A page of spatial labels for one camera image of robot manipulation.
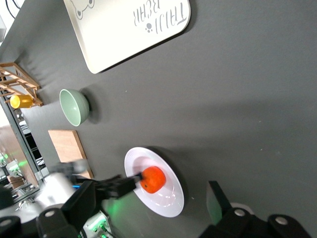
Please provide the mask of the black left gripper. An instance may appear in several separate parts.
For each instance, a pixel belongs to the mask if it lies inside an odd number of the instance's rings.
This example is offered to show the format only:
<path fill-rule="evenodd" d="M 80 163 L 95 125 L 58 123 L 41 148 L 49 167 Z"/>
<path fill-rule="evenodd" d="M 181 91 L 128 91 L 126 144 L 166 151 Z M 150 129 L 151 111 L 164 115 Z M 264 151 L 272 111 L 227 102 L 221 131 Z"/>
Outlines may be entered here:
<path fill-rule="evenodd" d="M 100 180 L 95 183 L 96 197 L 101 200 L 111 198 L 121 198 L 136 188 L 136 183 L 143 180 L 142 173 L 137 173 L 133 177 L 122 178 L 120 175 L 109 179 Z"/>

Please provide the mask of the wooden cutting board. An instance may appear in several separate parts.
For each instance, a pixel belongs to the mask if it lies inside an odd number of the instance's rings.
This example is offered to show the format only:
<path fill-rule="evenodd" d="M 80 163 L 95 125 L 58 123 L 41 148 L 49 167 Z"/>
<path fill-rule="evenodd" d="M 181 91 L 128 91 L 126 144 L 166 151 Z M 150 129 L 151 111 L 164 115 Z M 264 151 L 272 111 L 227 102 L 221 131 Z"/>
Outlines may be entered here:
<path fill-rule="evenodd" d="M 59 161 L 51 171 L 62 168 L 62 163 L 75 162 L 80 159 L 88 161 L 77 131 L 75 130 L 48 130 Z"/>

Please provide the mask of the pale green bowl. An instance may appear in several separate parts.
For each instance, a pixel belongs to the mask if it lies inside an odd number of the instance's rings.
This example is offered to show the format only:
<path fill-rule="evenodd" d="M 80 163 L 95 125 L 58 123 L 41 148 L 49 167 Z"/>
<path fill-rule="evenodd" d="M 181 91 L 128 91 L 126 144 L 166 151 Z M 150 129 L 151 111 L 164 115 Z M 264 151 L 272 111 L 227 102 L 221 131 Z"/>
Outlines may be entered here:
<path fill-rule="evenodd" d="M 59 102 L 66 119 L 71 125 L 79 126 L 88 118 L 89 102 L 80 91 L 62 89 L 59 93 Z"/>

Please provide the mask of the orange fruit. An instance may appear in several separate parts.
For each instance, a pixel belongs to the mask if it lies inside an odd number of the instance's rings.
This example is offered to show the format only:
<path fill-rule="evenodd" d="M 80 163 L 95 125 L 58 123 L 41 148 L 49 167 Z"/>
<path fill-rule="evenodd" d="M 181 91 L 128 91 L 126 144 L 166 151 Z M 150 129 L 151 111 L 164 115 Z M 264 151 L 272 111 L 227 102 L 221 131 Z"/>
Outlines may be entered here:
<path fill-rule="evenodd" d="M 166 177 L 163 171 L 157 166 L 146 168 L 141 173 L 141 187 L 150 194 L 158 192 L 166 183 Z"/>

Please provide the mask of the yellow cup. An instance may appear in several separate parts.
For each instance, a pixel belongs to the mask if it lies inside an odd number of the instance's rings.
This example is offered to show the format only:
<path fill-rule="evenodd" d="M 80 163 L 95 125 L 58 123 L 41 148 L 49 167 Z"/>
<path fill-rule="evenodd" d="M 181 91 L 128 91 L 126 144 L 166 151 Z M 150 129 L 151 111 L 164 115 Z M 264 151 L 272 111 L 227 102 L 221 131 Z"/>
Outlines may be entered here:
<path fill-rule="evenodd" d="M 13 95 L 9 102 L 14 109 L 31 108 L 34 103 L 30 95 Z"/>

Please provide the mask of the wooden cup rack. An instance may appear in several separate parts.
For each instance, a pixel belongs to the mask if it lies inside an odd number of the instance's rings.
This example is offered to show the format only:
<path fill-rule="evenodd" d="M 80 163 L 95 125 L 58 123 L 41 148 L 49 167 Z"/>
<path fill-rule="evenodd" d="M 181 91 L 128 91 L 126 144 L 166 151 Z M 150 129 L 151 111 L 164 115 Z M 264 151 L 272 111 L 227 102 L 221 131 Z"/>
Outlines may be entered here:
<path fill-rule="evenodd" d="M 0 63 L 0 98 L 10 104 L 13 95 L 30 95 L 33 105 L 41 107 L 43 102 L 37 95 L 40 85 L 14 62 Z"/>

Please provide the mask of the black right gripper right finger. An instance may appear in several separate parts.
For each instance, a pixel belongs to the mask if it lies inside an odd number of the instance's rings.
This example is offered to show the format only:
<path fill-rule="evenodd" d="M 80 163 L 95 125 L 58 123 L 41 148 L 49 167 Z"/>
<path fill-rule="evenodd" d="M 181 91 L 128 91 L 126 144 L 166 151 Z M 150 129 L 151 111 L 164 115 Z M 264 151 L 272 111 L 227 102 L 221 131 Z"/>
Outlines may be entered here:
<path fill-rule="evenodd" d="M 211 224 L 199 238 L 247 237 L 252 215 L 242 207 L 233 207 L 216 181 L 207 185 L 207 210 Z"/>

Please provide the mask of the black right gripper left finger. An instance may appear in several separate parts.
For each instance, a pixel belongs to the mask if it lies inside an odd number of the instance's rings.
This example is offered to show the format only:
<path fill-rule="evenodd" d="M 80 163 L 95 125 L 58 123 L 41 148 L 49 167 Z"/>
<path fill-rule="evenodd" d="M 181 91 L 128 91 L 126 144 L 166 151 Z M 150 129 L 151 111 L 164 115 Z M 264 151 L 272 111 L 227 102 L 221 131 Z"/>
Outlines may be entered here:
<path fill-rule="evenodd" d="M 95 180 L 86 180 L 60 207 L 46 208 L 36 218 L 39 238 L 79 238 L 97 204 Z"/>

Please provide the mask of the black metal frame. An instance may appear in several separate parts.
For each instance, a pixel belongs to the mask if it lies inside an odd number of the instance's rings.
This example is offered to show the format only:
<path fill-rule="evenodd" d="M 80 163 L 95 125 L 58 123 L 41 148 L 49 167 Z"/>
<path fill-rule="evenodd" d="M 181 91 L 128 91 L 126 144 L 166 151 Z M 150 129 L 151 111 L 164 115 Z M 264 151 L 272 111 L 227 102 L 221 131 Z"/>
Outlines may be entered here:
<path fill-rule="evenodd" d="M 0 163 L 6 164 L 14 188 L 24 182 L 39 189 L 44 184 L 44 159 L 23 113 L 11 108 L 8 100 L 0 93 Z"/>

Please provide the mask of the white tray with bear print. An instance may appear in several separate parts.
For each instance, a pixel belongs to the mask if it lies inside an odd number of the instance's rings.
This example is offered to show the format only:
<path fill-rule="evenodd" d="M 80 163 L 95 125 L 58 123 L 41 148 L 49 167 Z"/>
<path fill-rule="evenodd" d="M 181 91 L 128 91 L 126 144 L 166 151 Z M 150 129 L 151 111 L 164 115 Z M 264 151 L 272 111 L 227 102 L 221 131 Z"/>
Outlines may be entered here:
<path fill-rule="evenodd" d="M 163 42 L 189 24 L 189 0 L 63 0 L 93 74 Z"/>

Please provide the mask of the white round plate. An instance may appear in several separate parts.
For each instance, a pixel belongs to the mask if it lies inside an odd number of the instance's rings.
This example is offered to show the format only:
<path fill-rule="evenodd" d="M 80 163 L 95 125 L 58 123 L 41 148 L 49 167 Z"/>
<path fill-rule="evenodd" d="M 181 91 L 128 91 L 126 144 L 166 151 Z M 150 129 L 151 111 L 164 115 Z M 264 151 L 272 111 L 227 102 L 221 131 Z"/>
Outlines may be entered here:
<path fill-rule="evenodd" d="M 160 155 L 144 147 L 134 147 L 125 155 L 124 169 L 128 177 L 151 166 L 163 171 L 165 185 L 158 192 L 150 194 L 138 182 L 134 193 L 153 212 L 168 218 L 178 216 L 184 208 L 185 198 L 181 183 L 170 165 Z"/>

